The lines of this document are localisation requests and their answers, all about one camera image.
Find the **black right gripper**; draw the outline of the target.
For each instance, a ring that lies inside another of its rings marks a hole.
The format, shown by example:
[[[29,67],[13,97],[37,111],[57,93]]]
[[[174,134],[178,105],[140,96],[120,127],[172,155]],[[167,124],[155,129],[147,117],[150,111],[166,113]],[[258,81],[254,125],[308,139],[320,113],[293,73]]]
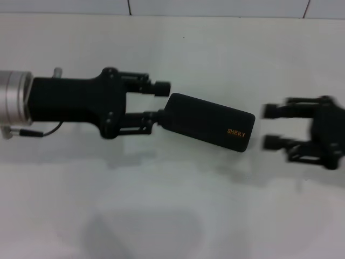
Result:
[[[321,163],[329,170],[335,170],[344,157],[344,108],[334,98],[289,97],[285,103],[265,104],[264,119],[310,118],[312,141],[300,141],[283,138],[279,135],[265,135],[263,150],[278,151],[283,149],[288,162]]]

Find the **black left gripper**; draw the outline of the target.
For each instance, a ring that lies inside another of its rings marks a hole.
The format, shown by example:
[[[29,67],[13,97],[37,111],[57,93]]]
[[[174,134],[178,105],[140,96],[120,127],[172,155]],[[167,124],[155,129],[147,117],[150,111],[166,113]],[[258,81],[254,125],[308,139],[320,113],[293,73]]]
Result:
[[[119,71],[110,67],[91,79],[36,77],[28,108],[34,122],[87,122],[104,139],[150,135],[163,120],[163,110],[125,114],[126,89]]]

